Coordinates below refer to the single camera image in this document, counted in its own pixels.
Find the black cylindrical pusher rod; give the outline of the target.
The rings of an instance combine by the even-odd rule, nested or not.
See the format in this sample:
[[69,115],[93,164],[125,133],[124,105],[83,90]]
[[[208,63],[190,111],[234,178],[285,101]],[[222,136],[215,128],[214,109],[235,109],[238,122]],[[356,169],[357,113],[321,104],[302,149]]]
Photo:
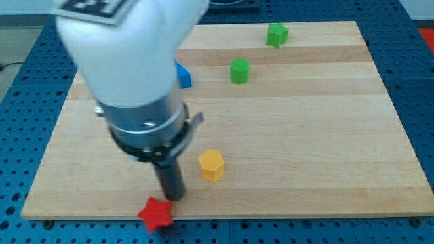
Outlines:
[[169,201],[181,200],[186,188],[178,161],[174,159],[167,165],[154,163],[153,166],[165,198]]

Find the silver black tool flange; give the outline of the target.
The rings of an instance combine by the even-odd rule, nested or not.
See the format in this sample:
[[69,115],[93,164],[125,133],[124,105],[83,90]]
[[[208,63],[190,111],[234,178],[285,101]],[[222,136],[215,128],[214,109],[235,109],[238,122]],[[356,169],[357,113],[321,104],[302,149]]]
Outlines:
[[201,112],[189,116],[178,82],[145,105],[98,105],[118,147],[135,160],[158,167],[167,167],[182,154],[204,120]]

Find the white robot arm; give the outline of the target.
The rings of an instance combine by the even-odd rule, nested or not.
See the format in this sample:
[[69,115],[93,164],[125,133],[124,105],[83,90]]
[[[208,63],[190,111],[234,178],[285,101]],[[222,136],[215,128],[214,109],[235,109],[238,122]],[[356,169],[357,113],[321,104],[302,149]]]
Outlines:
[[165,197],[186,192],[178,156],[203,121],[190,116],[176,52],[208,0],[57,1],[58,34],[98,103],[118,147],[150,162]]

